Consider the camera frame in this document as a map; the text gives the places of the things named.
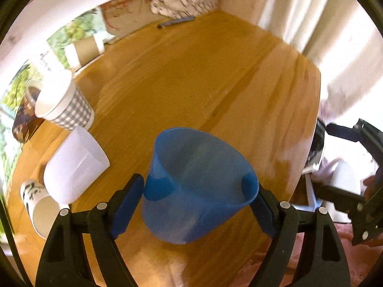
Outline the right hand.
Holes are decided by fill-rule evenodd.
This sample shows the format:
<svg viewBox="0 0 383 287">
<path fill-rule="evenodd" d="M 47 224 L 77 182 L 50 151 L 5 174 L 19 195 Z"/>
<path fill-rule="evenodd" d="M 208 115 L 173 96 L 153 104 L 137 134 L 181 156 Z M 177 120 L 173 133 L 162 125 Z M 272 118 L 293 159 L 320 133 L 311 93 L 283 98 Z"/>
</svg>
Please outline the right hand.
<svg viewBox="0 0 383 287">
<path fill-rule="evenodd" d="M 377 179 L 376 175 L 373 175 L 364 179 L 363 185 L 366 187 L 364 191 L 364 198 L 371 199 L 373 195 L 381 188 L 382 183 L 379 179 Z"/>
</svg>

